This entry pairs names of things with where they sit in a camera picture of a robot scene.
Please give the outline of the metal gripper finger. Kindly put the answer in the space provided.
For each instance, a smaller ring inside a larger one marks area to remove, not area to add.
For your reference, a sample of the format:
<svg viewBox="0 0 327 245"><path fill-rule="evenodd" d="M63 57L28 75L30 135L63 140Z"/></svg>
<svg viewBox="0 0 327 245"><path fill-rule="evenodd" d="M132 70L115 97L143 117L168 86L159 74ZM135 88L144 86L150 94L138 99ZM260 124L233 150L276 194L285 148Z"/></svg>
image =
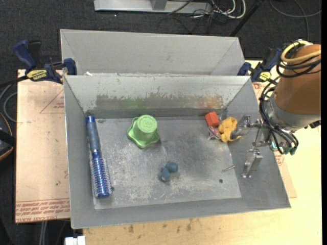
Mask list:
<svg viewBox="0 0 327 245"><path fill-rule="evenodd" d="M251 129L251 115L244 115L240 121L238 121L236 128L232 132L232 137L244 136L248 134Z"/></svg>
<svg viewBox="0 0 327 245"><path fill-rule="evenodd" d="M262 160L263 156L259 149L250 149L247 153L247 158L244 163L242 178L251 178L251 174L256 170Z"/></svg>

